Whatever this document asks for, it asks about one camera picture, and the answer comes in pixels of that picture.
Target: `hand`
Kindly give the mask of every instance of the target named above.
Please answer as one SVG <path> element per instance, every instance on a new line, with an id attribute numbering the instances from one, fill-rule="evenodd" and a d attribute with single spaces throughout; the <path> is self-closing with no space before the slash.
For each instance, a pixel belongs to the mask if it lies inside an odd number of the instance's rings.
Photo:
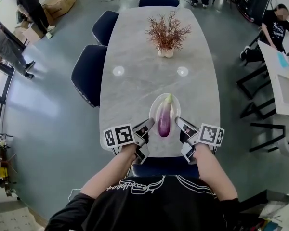
<path id="1" fill-rule="evenodd" d="M 277 50 L 277 47 L 275 46 L 275 44 L 271 43 L 270 44 L 272 48 L 274 48 L 275 50 Z"/>

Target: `oval plate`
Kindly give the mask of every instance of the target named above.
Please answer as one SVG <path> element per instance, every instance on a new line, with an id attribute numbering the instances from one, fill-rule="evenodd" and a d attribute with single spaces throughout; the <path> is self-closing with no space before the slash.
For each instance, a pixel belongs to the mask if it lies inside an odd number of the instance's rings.
<path id="1" fill-rule="evenodd" d="M 163 93 L 159 95 L 154 100 L 150 108 L 149 118 L 153 118 L 155 121 L 152 127 L 152 131 L 158 136 L 160 136 L 158 133 L 158 121 L 159 121 L 160 111 L 161 111 L 164 100 L 168 97 L 169 94 L 170 93 Z M 180 107 L 179 100 L 176 98 L 176 96 L 172 95 L 172 103 L 171 103 L 171 109 L 170 109 L 170 133 L 167 137 L 173 134 L 173 131 L 176 126 L 174 119 L 180 115 L 181 115 L 181 107 Z"/>

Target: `white vase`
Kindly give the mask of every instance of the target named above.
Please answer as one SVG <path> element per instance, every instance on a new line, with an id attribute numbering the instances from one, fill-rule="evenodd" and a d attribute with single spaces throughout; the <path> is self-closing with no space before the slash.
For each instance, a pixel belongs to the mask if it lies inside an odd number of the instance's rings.
<path id="1" fill-rule="evenodd" d="M 170 50 L 158 50 L 158 55 L 160 57 L 167 57 L 167 58 L 171 58 L 173 57 L 173 52 L 174 52 L 174 49 L 170 49 Z"/>

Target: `dried plant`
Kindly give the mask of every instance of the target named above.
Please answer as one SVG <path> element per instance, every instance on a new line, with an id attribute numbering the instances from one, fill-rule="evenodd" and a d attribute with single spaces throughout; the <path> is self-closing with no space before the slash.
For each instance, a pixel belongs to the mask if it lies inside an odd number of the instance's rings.
<path id="1" fill-rule="evenodd" d="M 186 39 L 186 34 L 191 32 L 190 24 L 181 27 L 181 22 L 175 18 L 176 11 L 171 11 L 168 15 L 168 21 L 165 15 L 160 14 L 160 20 L 148 18 L 150 22 L 149 30 L 146 30 L 150 36 L 150 41 L 154 43 L 159 50 L 169 50 L 183 48 L 182 42 Z"/>

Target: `purple eggplant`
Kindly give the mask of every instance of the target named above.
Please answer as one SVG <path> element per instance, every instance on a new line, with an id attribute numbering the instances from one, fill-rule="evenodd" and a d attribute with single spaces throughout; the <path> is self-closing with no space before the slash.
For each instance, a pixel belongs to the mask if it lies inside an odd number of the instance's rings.
<path id="1" fill-rule="evenodd" d="M 167 137 L 170 132 L 170 110 L 172 103 L 172 94 L 164 100 L 158 120 L 158 133 L 161 137 Z"/>

